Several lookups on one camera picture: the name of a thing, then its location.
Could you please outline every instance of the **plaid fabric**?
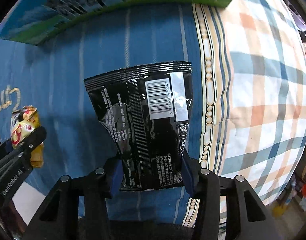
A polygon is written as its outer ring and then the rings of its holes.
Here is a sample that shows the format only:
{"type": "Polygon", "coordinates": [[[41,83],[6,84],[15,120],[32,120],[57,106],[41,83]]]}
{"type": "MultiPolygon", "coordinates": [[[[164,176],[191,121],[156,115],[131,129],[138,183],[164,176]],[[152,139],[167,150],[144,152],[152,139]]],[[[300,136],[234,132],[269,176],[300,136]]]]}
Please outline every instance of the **plaid fabric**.
{"type": "MultiPolygon", "coordinates": [[[[243,175],[269,204],[306,142],[306,57],[298,31],[282,0],[193,10],[205,75],[201,165],[224,177],[243,175]]],[[[183,225],[194,225],[198,203],[189,200],[183,225]]]]}

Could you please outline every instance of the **barcode label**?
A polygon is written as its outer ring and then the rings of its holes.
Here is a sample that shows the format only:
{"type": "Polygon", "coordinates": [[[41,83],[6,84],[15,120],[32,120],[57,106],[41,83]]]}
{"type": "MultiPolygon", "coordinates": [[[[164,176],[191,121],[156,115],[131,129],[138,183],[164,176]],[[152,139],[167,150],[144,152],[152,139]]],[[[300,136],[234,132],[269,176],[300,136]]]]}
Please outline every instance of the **barcode label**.
{"type": "Polygon", "coordinates": [[[170,79],[157,79],[145,82],[150,119],[174,116],[170,79]]]}

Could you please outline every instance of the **gold wrapper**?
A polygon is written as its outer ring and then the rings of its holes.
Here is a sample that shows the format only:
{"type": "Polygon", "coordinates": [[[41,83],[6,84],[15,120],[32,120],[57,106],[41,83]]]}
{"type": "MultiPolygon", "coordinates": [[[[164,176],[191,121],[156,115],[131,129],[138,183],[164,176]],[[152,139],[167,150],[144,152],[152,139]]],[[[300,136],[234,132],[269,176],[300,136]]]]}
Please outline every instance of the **gold wrapper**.
{"type": "MultiPolygon", "coordinates": [[[[40,126],[37,108],[33,106],[24,106],[23,109],[13,112],[11,117],[11,143],[13,148],[16,146],[35,128],[40,126]]],[[[44,144],[41,143],[31,153],[30,164],[34,168],[43,166],[43,149],[44,144]]]]}

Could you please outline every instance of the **white label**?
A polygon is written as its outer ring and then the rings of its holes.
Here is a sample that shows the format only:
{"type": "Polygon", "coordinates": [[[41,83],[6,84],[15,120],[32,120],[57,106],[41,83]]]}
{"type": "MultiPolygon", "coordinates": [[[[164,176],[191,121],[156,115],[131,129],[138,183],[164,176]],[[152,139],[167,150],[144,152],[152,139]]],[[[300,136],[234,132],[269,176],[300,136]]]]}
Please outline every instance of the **white label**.
{"type": "Polygon", "coordinates": [[[183,72],[171,72],[170,75],[176,121],[187,121],[189,115],[186,105],[183,72]]]}
{"type": "Polygon", "coordinates": [[[299,205],[304,211],[306,211],[306,198],[305,197],[302,198],[299,205]]]}
{"type": "Polygon", "coordinates": [[[25,130],[26,130],[27,132],[32,132],[34,129],[35,129],[35,128],[32,127],[30,124],[25,125],[25,130]]]}
{"type": "Polygon", "coordinates": [[[151,120],[174,116],[170,79],[145,82],[148,109],[151,120]]]}

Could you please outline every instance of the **black snack bag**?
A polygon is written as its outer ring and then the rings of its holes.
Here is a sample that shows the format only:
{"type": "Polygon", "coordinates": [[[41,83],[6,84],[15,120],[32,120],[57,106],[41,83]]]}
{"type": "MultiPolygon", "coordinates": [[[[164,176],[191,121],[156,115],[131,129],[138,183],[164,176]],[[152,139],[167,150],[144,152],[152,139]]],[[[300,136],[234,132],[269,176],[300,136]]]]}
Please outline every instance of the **black snack bag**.
{"type": "Polygon", "coordinates": [[[100,123],[123,162],[121,190],[182,186],[192,110],[189,62],[134,66],[84,80],[100,123]]]}

